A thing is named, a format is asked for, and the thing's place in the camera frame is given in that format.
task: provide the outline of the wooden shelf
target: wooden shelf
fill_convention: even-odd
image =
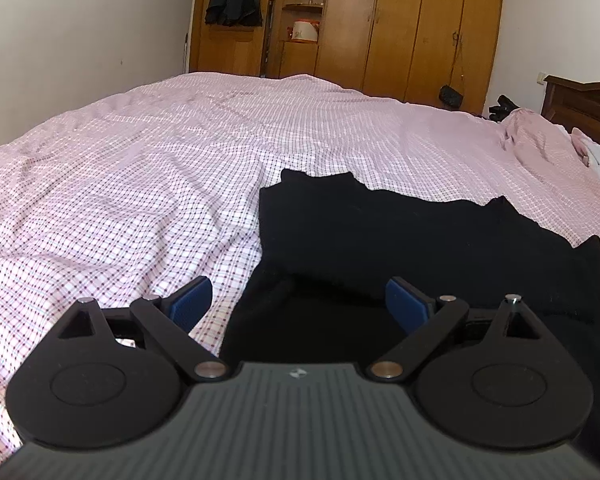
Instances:
[[[294,10],[296,12],[312,12],[314,14],[322,14],[324,6],[316,4],[286,4],[282,7],[283,10]]]
[[[212,31],[220,31],[220,32],[226,32],[226,31],[231,31],[231,32],[253,32],[254,30],[256,30],[255,27],[246,27],[245,25],[231,25],[231,26],[227,26],[227,25],[218,25],[217,23],[211,23],[210,25],[207,25],[207,27],[209,27],[209,30]]]

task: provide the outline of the white container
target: white container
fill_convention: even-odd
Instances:
[[[297,22],[294,22],[294,31],[291,35],[291,41],[317,43],[319,27],[320,22],[314,20],[298,20]]]

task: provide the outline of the wooden cabinet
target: wooden cabinet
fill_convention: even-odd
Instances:
[[[464,0],[422,0],[418,35],[405,99],[440,106],[440,87],[449,84],[455,38],[460,31]]]
[[[378,0],[363,92],[403,100],[421,0]]]
[[[327,0],[316,76],[344,88],[362,89],[375,5],[376,0]]]
[[[297,74],[313,75],[318,45],[312,43],[283,42],[280,78]]]
[[[498,43],[502,0],[464,0],[453,86],[464,94],[461,110],[481,114]]]
[[[201,72],[224,72],[236,75],[260,75],[265,31],[263,27],[223,27],[207,25],[205,10],[209,0],[196,0],[202,4],[194,10],[194,28],[191,38],[190,68]],[[260,11],[267,19],[269,0],[260,0]]]

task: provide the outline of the bed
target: bed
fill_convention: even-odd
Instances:
[[[0,147],[0,462],[19,446],[8,380],[75,298],[127,306],[207,275],[191,335],[218,352],[260,258],[258,190],[284,168],[438,202],[505,195],[571,244],[600,236],[600,181],[528,110],[496,124],[310,76],[195,73],[67,112]]]

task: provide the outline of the metal pin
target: metal pin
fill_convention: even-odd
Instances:
[[[194,371],[205,379],[216,379],[226,373],[226,365],[220,361],[203,361],[196,365]]]
[[[380,361],[371,367],[371,373],[376,377],[384,379],[393,379],[401,375],[403,372],[402,366],[393,361]]]
[[[522,300],[522,296],[520,296],[519,294],[507,294],[504,297],[504,299],[507,303],[515,305],[516,303]]]

